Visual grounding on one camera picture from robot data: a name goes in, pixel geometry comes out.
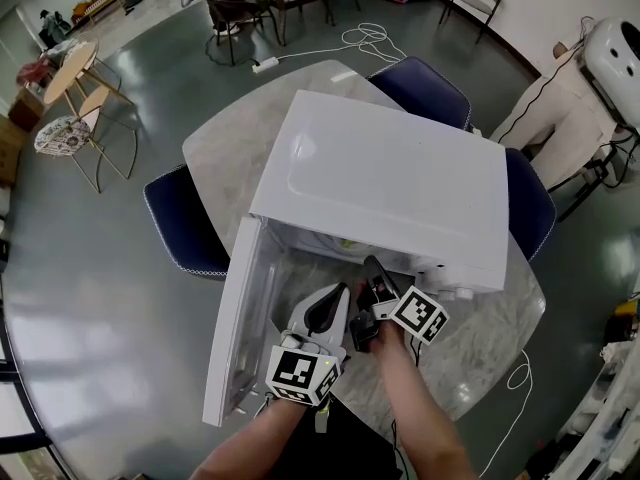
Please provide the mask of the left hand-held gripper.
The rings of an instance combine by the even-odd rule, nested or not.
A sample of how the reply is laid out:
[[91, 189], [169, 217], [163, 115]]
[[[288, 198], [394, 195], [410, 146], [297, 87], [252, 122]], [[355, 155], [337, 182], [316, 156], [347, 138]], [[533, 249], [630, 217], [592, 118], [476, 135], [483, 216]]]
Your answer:
[[343, 373], [343, 339], [350, 289], [335, 283], [299, 302], [288, 329], [268, 327], [271, 346], [265, 383], [278, 398], [319, 406]]

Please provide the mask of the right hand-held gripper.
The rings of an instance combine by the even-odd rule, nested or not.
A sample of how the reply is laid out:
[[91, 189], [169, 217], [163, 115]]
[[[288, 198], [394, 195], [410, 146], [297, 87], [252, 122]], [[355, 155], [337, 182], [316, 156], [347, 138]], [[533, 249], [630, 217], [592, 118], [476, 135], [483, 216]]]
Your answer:
[[354, 348], [369, 350], [383, 322], [392, 321], [412, 338], [430, 345], [449, 322], [446, 310], [425, 293], [411, 286], [404, 295], [374, 255], [364, 260], [366, 281], [356, 286], [359, 312], [349, 322]]

